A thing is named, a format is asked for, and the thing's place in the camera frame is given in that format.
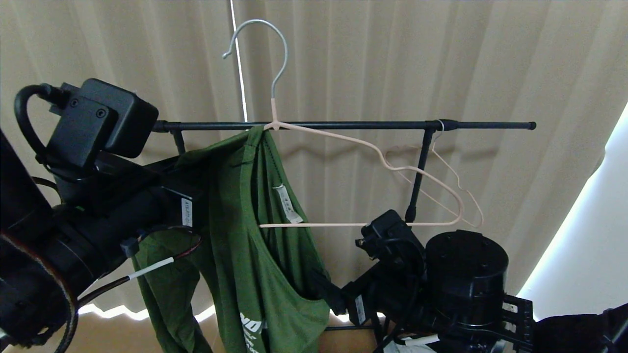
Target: hanger hook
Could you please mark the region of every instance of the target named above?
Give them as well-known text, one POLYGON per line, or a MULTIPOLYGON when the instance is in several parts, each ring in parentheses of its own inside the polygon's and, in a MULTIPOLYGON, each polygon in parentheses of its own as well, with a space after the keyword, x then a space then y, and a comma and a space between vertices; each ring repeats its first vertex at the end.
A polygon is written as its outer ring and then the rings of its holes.
POLYGON ((281 41, 283 42, 283 52, 284 52, 284 55, 283 55, 283 65, 281 66, 281 70, 279 70, 279 73, 277 74, 277 76, 275 76, 275 78, 273 80, 273 84, 271 85, 271 98, 274 98, 274 88, 275 88, 275 85, 277 84, 277 81, 279 80, 279 78, 281 77, 283 72, 286 70, 286 66, 288 64, 288 42, 286 41, 286 37, 283 36, 281 31, 279 29, 277 29, 277 27, 275 27, 274 24, 272 24, 272 23, 270 23, 268 21, 265 21, 263 19, 250 19, 249 21, 243 22, 242 24, 240 24, 240 26, 234 32, 234 35, 231 37, 231 43, 229 43, 229 50, 226 51, 224 54, 222 54, 222 58, 225 59, 229 55, 231 55, 231 51, 233 50, 234 43, 236 42, 236 38, 237 38, 238 33, 240 33, 240 31, 244 27, 248 26, 251 23, 261 23, 261 24, 265 24, 266 26, 269 26, 275 32, 277 32, 279 37, 281 37, 281 41))

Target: clothing rack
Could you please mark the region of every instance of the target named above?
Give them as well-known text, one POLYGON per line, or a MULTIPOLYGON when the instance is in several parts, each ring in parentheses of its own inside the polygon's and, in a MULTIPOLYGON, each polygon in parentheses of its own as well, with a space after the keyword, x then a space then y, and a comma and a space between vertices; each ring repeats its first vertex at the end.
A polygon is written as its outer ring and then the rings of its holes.
MULTIPOLYGON (((425 130, 421 144, 418 168, 425 169, 432 136, 436 131, 452 131, 458 129, 517 129, 534 130, 536 122, 492 122, 492 121, 456 121, 449 119, 429 121, 293 121, 288 122, 304 128, 316 130, 425 130)), ((182 131, 228 131, 248 130, 255 126, 266 125, 267 122, 169 122, 159 120, 153 126, 153 132, 170 133, 175 139, 179 155, 185 153, 185 142, 182 131)), ((405 221, 414 222, 416 218, 416 199, 421 188, 422 174, 414 178, 410 203, 406 210, 405 221)))

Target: white sticker label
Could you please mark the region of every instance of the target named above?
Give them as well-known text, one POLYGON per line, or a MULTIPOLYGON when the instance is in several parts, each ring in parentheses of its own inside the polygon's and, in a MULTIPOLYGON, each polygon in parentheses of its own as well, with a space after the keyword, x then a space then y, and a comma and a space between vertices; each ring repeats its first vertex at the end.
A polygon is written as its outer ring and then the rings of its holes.
POLYGON ((366 322, 366 314, 364 313, 364 302, 362 301, 362 295, 357 296, 355 299, 355 309, 357 310, 357 319, 362 325, 366 322))
POLYGON ((273 189, 277 190, 279 194, 279 199, 281 200, 281 206, 283 207, 283 213, 286 214, 286 218, 290 221, 290 223, 301 223, 303 219, 301 216, 296 213, 295 209, 292 207, 292 201, 290 201, 290 196, 288 196, 288 189, 281 184, 278 187, 274 187, 273 189))
POLYGON ((181 224, 192 226, 192 201, 187 198, 181 199, 181 224))

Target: white wall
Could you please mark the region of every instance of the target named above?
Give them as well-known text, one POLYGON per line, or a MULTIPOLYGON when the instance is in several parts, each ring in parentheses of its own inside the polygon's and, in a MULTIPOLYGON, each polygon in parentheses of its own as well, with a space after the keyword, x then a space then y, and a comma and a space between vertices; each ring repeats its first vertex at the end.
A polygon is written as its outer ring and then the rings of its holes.
POLYGON ((628 302, 628 106, 605 150, 519 293, 534 302, 538 319, 628 302))

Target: green t-shirt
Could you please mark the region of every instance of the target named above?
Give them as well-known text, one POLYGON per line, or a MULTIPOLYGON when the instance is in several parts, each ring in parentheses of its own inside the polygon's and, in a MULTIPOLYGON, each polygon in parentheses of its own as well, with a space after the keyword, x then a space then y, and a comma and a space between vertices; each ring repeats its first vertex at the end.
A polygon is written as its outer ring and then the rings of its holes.
MULTIPOLYGON (((308 281, 328 275, 309 228, 267 228, 303 214, 269 132, 256 127, 180 157, 175 175, 205 191, 203 244, 191 255, 138 278, 166 353, 211 352, 190 300, 203 275, 214 298, 220 338, 230 353, 315 353, 329 307, 308 281)), ((150 235, 136 269, 189 248, 178 231, 150 235)))

